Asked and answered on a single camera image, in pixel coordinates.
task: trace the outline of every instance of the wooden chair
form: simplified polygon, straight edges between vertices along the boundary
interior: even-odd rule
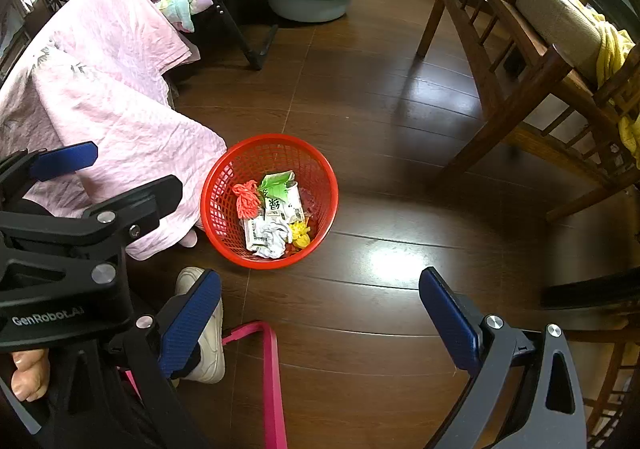
[[[426,55],[446,8],[465,50],[486,121],[440,172],[435,184],[449,182],[467,171],[501,141],[599,185],[590,193],[548,212],[549,221],[586,209],[640,180],[640,170],[636,169],[635,159],[622,145],[617,128],[622,115],[627,114],[631,119],[638,115],[640,92],[636,85],[640,80],[640,49],[633,48],[623,68],[597,90],[593,80],[585,78],[570,65],[572,60],[563,52],[562,43],[547,43],[540,37],[516,8],[516,0],[474,0],[473,11],[468,7],[469,1],[435,0],[417,51],[418,56]],[[491,19],[479,35],[474,23],[485,7],[488,7]],[[485,43],[498,23],[510,39],[491,60]],[[524,58],[526,69],[513,92],[505,96],[495,72],[515,48]],[[549,94],[568,107],[542,128],[523,122]],[[574,113],[582,115],[584,127],[569,140],[553,136],[552,132]],[[586,149],[585,143],[590,140],[593,142]]]
[[[629,345],[640,343],[640,328],[620,330],[565,330],[567,340],[613,344],[609,368],[596,399],[583,399],[591,408],[587,418],[588,448],[623,448],[638,440],[640,432],[640,357],[625,365],[623,358]]]

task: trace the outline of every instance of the light blue plastic basin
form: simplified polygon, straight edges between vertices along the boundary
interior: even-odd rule
[[[321,23],[343,16],[351,0],[268,0],[271,9],[286,19]]]

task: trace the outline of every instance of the finger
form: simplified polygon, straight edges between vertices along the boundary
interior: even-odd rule
[[[18,368],[18,371],[26,371],[46,355],[47,350],[30,350],[28,352],[12,353],[14,364],[15,367]]]
[[[49,386],[49,359],[44,358],[26,371],[15,371],[11,388],[20,401],[37,393],[41,388],[46,392]]]
[[[33,402],[34,400],[44,397],[48,387],[48,385],[41,385],[39,390],[37,390],[33,395],[27,397],[27,402]]]

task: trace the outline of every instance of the dark brown floorboard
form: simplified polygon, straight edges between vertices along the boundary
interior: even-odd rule
[[[272,324],[291,449],[415,449],[436,431],[466,374],[455,370],[420,303],[424,267],[436,267],[484,312],[542,328],[600,320],[540,310],[543,286],[640,262],[632,196],[548,225],[547,210],[590,186],[508,146],[446,190],[429,190],[482,125],[446,14],[427,56],[415,60],[432,3],[354,0],[330,23],[282,20],[261,72],[247,68],[224,34],[201,32],[202,60],[172,73],[178,110],[228,146],[266,132],[298,136],[322,151],[340,184],[331,233],[287,269],[236,267],[203,233],[194,249],[176,246],[130,264],[132,287],[157,306],[172,295],[180,269],[211,267],[223,281],[226,329],[254,319]],[[268,8],[256,0],[249,12],[254,24],[242,28],[258,44]],[[478,28],[486,21],[481,15]],[[503,42],[498,28],[491,53]],[[257,338],[228,345],[220,384],[178,388],[217,447],[262,447],[261,353]],[[590,384],[596,365],[576,363]],[[482,440],[499,426],[492,421]]]

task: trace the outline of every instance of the white sneaker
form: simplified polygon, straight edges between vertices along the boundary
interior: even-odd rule
[[[186,294],[203,273],[204,270],[197,267],[183,269],[175,282],[175,294]],[[198,344],[200,363],[185,379],[204,384],[221,381],[225,376],[225,355],[222,351],[222,298],[200,334]]]

